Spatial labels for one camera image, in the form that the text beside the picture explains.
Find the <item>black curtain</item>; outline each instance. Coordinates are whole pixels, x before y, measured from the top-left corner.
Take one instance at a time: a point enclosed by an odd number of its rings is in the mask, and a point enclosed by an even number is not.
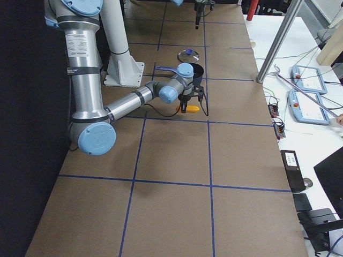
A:
[[[64,34],[43,0],[2,6],[0,256],[24,256],[68,151]]]

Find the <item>metal hook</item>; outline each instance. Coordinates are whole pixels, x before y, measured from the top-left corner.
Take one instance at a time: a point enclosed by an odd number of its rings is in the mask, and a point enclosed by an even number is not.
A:
[[[275,64],[274,65],[274,68],[276,69],[276,74],[280,74],[280,68]]]

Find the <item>red object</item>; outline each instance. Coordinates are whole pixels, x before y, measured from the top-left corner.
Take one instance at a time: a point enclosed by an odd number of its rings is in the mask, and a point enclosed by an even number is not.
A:
[[[256,12],[257,4],[258,4],[258,0],[251,0],[247,20],[249,21],[252,20],[252,17]]]

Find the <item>blue tape line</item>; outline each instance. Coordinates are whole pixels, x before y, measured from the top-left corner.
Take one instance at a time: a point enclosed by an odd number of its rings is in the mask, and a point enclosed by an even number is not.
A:
[[[126,226],[128,224],[128,219],[129,219],[129,213],[130,213],[130,207],[131,207],[131,200],[132,200],[132,195],[133,195],[133,188],[135,186],[135,180],[136,180],[136,174],[137,174],[137,166],[138,166],[138,161],[139,161],[139,156],[140,156],[140,150],[141,150],[141,143],[143,141],[143,135],[144,135],[144,129],[145,129],[145,122],[146,122],[146,113],[144,116],[144,121],[143,121],[143,126],[141,129],[141,135],[140,135],[140,140],[139,140],[139,147],[138,147],[138,153],[137,153],[137,158],[136,158],[136,164],[135,164],[135,172],[133,173],[133,179],[132,179],[132,185],[131,185],[131,191],[130,191],[130,197],[129,197],[129,203],[128,203],[128,208],[126,210],[126,217],[125,217],[125,223],[124,223],[124,229],[123,229],[123,235],[122,235],[122,241],[120,245],[120,250],[119,250],[119,257],[122,256],[123,253],[123,246],[124,246],[124,240],[125,240],[125,233],[126,233]]]
[[[146,20],[146,21],[163,21],[160,19],[144,19],[144,18],[124,18],[124,20]],[[194,23],[194,21],[190,20],[165,20],[170,22],[191,22]],[[239,22],[224,22],[224,21],[200,21],[200,23],[213,23],[213,24],[232,24],[232,25],[245,25],[245,23],[239,23]]]
[[[140,183],[149,183],[149,184],[167,184],[167,185],[180,185],[180,186],[202,186],[202,187],[210,187],[210,185],[206,184],[194,184],[194,183],[184,183],[184,182],[168,182],[168,181],[157,181],[157,180],[144,180],[144,179],[136,179],[135,182]]]
[[[86,178],[86,179],[102,179],[102,180],[116,180],[116,181],[129,181],[131,182],[132,179],[129,178],[107,178],[107,177],[95,177],[95,176],[82,176],[82,175],[67,175],[67,174],[60,174],[59,177],[65,178]]]
[[[137,117],[137,116],[125,116],[124,118],[144,119],[144,117]],[[230,124],[230,125],[241,125],[241,126],[273,127],[273,125],[267,125],[267,124],[249,124],[249,123],[237,123],[237,122],[212,122],[210,120],[204,121],[204,120],[168,119],[168,118],[153,118],[153,117],[147,117],[146,119],[168,120],[171,122],[195,122],[195,123],[207,123],[207,122],[209,122],[210,124]]]
[[[129,179],[129,178],[110,178],[110,177],[67,175],[67,174],[60,174],[58,176],[59,177],[66,177],[66,178],[85,178],[85,179],[100,179],[100,180],[116,180],[116,181],[133,182],[133,179]],[[184,182],[168,182],[168,181],[155,181],[155,180],[144,180],[144,179],[135,179],[135,183],[136,182],[139,182],[139,183],[152,183],[152,184],[181,185],[181,186],[211,187],[211,185],[206,185],[206,184],[184,183]],[[271,191],[271,192],[287,192],[287,193],[291,192],[291,190],[259,188],[259,187],[244,187],[244,186],[212,185],[212,187],[215,187],[215,188],[228,188],[228,189],[239,189],[239,190],[253,190],[253,191]]]
[[[251,47],[229,47],[231,49],[249,49],[251,50],[252,48]]]
[[[160,46],[168,46],[168,47],[204,47],[204,46],[193,46],[188,44],[160,44]]]
[[[166,47],[204,47],[204,46],[196,46],[191,44],[158,44],[158,43],[137,43],[137,42],[129,42],[128,44],[142,44],[145,46],[166,46]]]
[[[233,81],[254,81],[253,79],[214,79],[214,78],[205,78],[205,79],[208,79],[208,80],[233,80]]]
[[[242,125],[242,126],[258,126],[258,127],[273,127],[273,125],[265,124],[249,124],[249,123],[236,123],[236,122],[210,122],[212,124],[231,124],[231,125]]]
[[[206,27],[204,17],[204,54],[205,54],[205,75],[207,76],[207,56],[206,56]],[[208,85],[206,83],[206,96],[207,104],[210,104],[210,98],[208,96]],[[211,134],[210,134],[210,122],[207,121],[207,142],[208,142],[208,169],[210,172],[210,199],[211,199],[211,227],[212,227],[212,256],[215,257],[215,234],[214,234],[214,208],[213,208],[213,181],[212,181],[212,155],[211,155]]]
[[[274,189],[274,188],[260,188],[260,187],[245,187],[245,186],[221,186],[213,185],[215,188],[228,188],[228,189],[239,189],[239,190],[252,190],[252,191],[269,191],[269,192],[285,192],[290,193],[291,190],[287,189]]]
[[[210,196],[211,196],[211,224],[212,224],[212,254],[215,257],[215,234],[214,234],[214,208],[213,208],[213,182],[212,182],[212,156],[211,156],[211,134],[210,123],[207,122],[208,139],[208,167],[210,170]]]
[[[146,18],[124,18],[124,20],[146,20],[146,21],[162,21],[160,19],[146,19]]]
[[[205,23],[214,23],[214,24],[232,24],[232,25],[245,25],[245,23],[237,23],[237,22],[224,22],[224,21],[206,21]]]
[[[190,21],[190,20],[166,20],[166,21],[170,21],[170,22],[190,22],[190,23],[195,23],[194,21]]]
[[[152,70],[151,80],[154,80],[155,78],[155,69],[156,69],[156,63],[154,63],[154,69]]]
[[[167,11],[167,2],[166,2],[166,4],[165,4],[165,10],[164,10],[164,13],[163,13],[162,25],[161,25],[161,31],[160,31],[160,38],[159,38],[159,44],[157,45],[157,51],[160,50],[160,43],[161,43],[163,25],[164,25],[164,23],[165,23],[166,11]]]

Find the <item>metal pole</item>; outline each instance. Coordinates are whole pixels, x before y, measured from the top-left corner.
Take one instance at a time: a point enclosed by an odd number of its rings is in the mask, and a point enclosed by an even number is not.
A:
[[[304,0],[293,0],[289,6],[289,9],[287,11],[287,14],[282,21],[282,24],[279,28],[279,31],[272,43],[272,46],[270,47],[270,50],[267,54],[266,60],[264,61],[262,68],[256,78],[256,81],[258,83],[263,83],[264,78],[266,77],[269,68],[271,67],[280,47],[282,42],[284,41],[289,28],[291,27],[302,3]]]
[[[283,76],[281,76],[279,73],[275,73],[276,76],[278,76],[281,80],[283,80],[284,82],[288,83],[289,85],[291,85],[295,90],[297,90],[298,92],[302,93],[304,96],[306,96],[308,99],[310,99],[311,101],[313,101],[315,104],[319,105],[323,110],[327,111],[328,113],[330,113],[333,117],[337,118],[338,115],[335,114],[333,111],[331,111],[330,109],[328,109],[327,107],[325,107],[325,105],[319,103],[318,101],[316,101],[315,99],[313,99],[311,96],[309,96],[305,91],[303,91],[300,87],[298,87],[297,85],[293,84],[292,82],[288,81],[287,79],[285,79]]]

